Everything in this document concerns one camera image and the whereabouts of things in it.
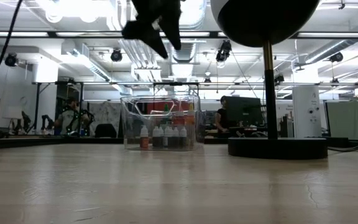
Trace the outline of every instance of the security camera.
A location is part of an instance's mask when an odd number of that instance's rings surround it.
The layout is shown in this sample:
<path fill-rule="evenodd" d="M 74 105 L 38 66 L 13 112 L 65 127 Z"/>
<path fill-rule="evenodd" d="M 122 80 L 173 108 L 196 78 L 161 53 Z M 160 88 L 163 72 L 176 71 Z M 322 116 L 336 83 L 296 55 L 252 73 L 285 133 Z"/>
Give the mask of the security camera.
<path fill-rule="evenodd" d="M 16 67 L 19 64 L 16 53 L 9 53 L 5 59 L 5 65 L 8 67 Z"/>
<path fill-rule="evenodd" d="M 120 62 L 122 60 L 121 49 L 114 49 L 110 58 L 113 62 Z"/>

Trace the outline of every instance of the white panel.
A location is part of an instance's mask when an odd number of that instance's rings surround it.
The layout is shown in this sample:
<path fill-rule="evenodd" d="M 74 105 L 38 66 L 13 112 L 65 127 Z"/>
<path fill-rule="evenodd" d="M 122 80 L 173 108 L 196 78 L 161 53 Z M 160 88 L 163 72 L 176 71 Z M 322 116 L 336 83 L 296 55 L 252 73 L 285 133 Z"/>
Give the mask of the white panel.
<path fill-rule="evenodd" d="M 40 101 L 38 104 L 37 133 L 40 132 L 42 127 L 42 115 L 48 115 L 52 120 L 55 119 L 56 95 L 56 85 L 50 85 L 46 87 L 46 89 L 40 94 Z"/>
<path fill-rule="evenodd" d="M 321 110 L 318 86 L 297 86 L 293 89 L 295 137 L 321 136 Z"/>
<path fill-rule="evenodd" d="M 7 128 L 10 119 L 3 118 L 8 107 L 20 106 L 34 120 L 36 86 L 31 84 L 32 72 L 16 67 L 0 66 L 0 128 Z"/>
<path fill-rule="evenodd" d="M 293 81 L 296 83 L 318 83 L 318 67 L 315 65 L 309 65 L 303 67 L 302 71 L 293 72 Z"/>
<path fill-rule="evenodd" d="M 33 65 L 35 82 L 55 82 L 58 78 L 59 65 L 49 59 L 43 59 Z"/>

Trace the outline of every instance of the cable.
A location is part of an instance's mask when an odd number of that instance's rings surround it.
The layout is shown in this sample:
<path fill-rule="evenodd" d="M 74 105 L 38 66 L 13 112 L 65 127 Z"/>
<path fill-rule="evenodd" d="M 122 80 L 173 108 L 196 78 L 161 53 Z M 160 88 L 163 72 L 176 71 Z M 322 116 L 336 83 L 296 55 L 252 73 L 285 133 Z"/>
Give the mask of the cable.
<path fill-rule="evenodd" d="M 251 91 L 254 93 L 255 97 L 256 97 L 256 98 L 258 98 L 258 95 L 256 95 L 256 93 L 255 93 L 254 89 L 252 88 L 251 84 L 249 84 L 249 82 L 248 82 L 248 79 L 247 79 L 246 75 L 245 75 L 245 74 L 244 74 L 244 72 L 242 71 L 242 69 L 241 69 L 241 66 L 240 66 L 239 62 L 237 61 L 236 56 L 234 55 L 234 52 L 233 52 L 233 51 L 231 51 L 231 53 L 233 54 L 234 60 L 236 60 L 237 66 L 240 68 L 240 71 L 241 71 L 241 73 L 242 73 L 242 76 L 245 78 L 246 82 L 248 83 L 249 88 L 250 88 L 250 89 L 251 89 Z M 263 111 L 262 111 L 262 117 L 263 117 L 264 122 L 265 122 L 266 120 L 265 120 L 265 115 L 264 115 Z"/>
<path fill-rule="evenodd" d="M 358 145 L 350 148 L 340 148 L 340 147 L 328 147 L 328 150 L 336 152 L 354 152 L 358 150 Z"/>
<path fill-rule="evenodd" d="M 1 55 L 0 55 L 0 66 L 2 64 L 2 61 L 4 60 L 4 56 L 5 56 L 8 44 L 9 44 L 9 40 L 11 39 L 11 36 L 12 36 L 13 27 L 15 26 L 16 18 L 17 18 L 17 15 L 19 13 L 19 9 L 20 9 L 20 5 L 22 4 L 22 1 L 23 0 L 18 0 L 16 9 L 15 9 L 15 11 L 13 13 L 11 26 L 9 27 L 9 32 L 7 33 L 5 45 L 4 45 L 4 48 L 2 49 L 2 52 L 1 52 Z"/>

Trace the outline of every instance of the white bottle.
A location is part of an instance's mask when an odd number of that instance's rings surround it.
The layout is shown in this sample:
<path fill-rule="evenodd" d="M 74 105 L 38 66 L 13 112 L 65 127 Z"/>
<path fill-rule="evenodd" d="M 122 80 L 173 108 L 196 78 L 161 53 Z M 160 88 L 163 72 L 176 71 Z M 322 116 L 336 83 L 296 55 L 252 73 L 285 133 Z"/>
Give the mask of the white bottle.
<path fill-rule="evenodd" d="M 162 147 L 162 138 L 160 129 L 156 126 L 153 130 L 153 149 Z"/>
<path fill-rule="evenodd" d="M 146 125 L 140 130 L 140 148 L 143 150 L 149 149 L 149 130 Z"/>
<path fill-rule="evenodd" d="M 171 137 L 172 134 L 171 134 L 171 131 L 170 131 L 170 127 L 167 126 L 165 128 L 165 132 L 164 132 L 164 137 L 162 139 L 162 144 L 164 147 L 168 147 L 168 138 Z"/>
<path fill-rule="evenodd" d="M 179 130 L 175 127 L 175 129 L 172 132 L 172 141 L 173 141 L 173 147 L 178 148 L 180 146 L 179 142 Z"/>
<path fill-rule="evenodd" d="M 180 147 L 187 147 L 187 130 L 183 127 L 180 130 L 180 137 L 179 137 L 179 146 Z"/>
<path fill-rule="evenodd" d="M 157 126 L 154 127 L 154 130 L 153 130 L 153 138 L 154 137 L 161 137 L 160 130 Z"/>
<path fill-rule="evenodd" d="M 175 129 L 174 129 L 173 132 L 172 132 L 172 136 L 173 136 L 173 137 L 179 137 L 179 130 L 178 130 L 178 128 L 175 127 Z"/>

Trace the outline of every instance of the lamp shade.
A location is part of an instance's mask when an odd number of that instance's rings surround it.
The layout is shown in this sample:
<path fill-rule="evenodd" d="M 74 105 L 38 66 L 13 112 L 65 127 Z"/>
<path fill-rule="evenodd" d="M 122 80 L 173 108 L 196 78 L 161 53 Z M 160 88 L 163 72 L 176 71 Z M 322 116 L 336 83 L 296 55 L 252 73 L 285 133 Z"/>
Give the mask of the lamp shade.
<path fill-rule="evenodd" d="M 218 26 L 228 38 L 248 47 L 280 43 L 309 20 L 319 0 L 211 0 Z"/>

